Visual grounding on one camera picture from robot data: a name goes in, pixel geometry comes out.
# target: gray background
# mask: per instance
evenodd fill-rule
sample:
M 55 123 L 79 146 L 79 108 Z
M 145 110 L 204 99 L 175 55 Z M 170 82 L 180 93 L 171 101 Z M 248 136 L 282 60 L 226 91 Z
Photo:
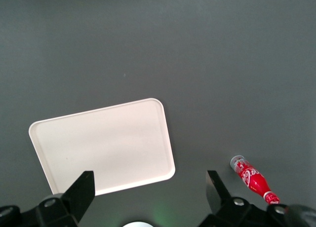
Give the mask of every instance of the gray background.
M 28 135 L 46 118 L 154 97 L 176 173 L 98 196 L 80 225 L 195 227 L 205 171 L 266 208 L 243 154 L 285 204 L 316 208 L 316 0 L 0 0 L 0 206 L 50 188 Z

